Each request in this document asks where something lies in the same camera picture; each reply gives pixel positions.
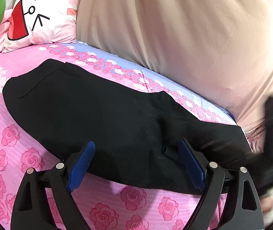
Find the cartoon pillow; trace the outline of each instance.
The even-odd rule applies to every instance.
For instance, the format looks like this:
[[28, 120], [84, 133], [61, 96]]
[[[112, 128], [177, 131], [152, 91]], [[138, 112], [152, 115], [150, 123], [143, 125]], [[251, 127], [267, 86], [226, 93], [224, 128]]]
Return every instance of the cartoon pillow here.
[[75, 43], [78, 0], [16, 0], [4, 53], [31, 44]]

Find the mattress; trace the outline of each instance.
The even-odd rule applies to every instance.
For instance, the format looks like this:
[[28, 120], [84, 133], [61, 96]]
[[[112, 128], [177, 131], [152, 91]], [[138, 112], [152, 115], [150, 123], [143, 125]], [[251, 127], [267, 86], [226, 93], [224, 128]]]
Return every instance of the mattress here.
[[[0, 223], [7, 230], [25, 171], [30, 167], [37, 171], [51, 169], [59, 160], [14, 122], [5, 107], [2, 89], [9, 78], [27, 73], [49, 58], [79, 65], [95, 75], [141, 92], [166, 91], [200, 120], [236, 124], [227, 113], [189, 89], [84, 42], [36, 45], [0, 53]], [[182, 230], [200, 198], [131, 187], [89, 173], [72, 195], [92, 230]], [[49, 189], [47, 196], [57, 227], [65, 229]], [[226, 195], [221, 195], [209, 229], [217, 226], [225, 198]]]

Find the beige curtain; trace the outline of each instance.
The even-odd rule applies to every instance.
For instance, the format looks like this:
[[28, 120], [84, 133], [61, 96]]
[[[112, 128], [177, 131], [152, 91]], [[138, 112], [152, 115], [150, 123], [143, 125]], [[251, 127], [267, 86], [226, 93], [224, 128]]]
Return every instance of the beige curtain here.
[[273, 0], [80, 0], [77, 39], [182, 84], [247, 134], [273, 91]]

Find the black fabric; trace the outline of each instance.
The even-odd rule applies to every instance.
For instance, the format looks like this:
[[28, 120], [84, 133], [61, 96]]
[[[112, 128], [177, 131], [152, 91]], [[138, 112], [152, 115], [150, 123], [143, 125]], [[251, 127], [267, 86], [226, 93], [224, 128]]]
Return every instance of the black fabric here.
[[122, 184], [199, 194], [178, 155], [183, 137], [224, 168], [251, 153], [238, 126], [202, 122], [166, 92], [135, 91], [57, 60], [9, 79], [3, 97], [19, 126], [61, 160], [93, 140], [88, 172]]

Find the metal screw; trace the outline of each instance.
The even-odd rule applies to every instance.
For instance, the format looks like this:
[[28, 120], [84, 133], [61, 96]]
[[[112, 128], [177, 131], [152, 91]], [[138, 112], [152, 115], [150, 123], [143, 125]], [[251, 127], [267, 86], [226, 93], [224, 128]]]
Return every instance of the metal screw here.
[[32, 174], [32, 173], [33, 173], [33, 171], [34, 171], [34, 169], [33, 169], [33, 168], [29, 168], [29, 169], [27, 169], [27, 173], [28, 173], [28, 174]]
[[246, 172], [247, 172], [247, 168], [245, 168], [245, 167], [241, 167], [240, 170], [241, 170], [241, 172], [243, 172], [243, 173], [246, 173]]
[[64, 163], [58, 163], [58, 164], [56, 165], [56, 168], [57, 168], [58, 170], [64, 168]]
[[210, 163], [209, 163], [209, 166], [210, 166], [211, 168], [216, 169], [218, 165], [217, 165], [217, 163], [215, 163], [215, 162], [210, 162]]

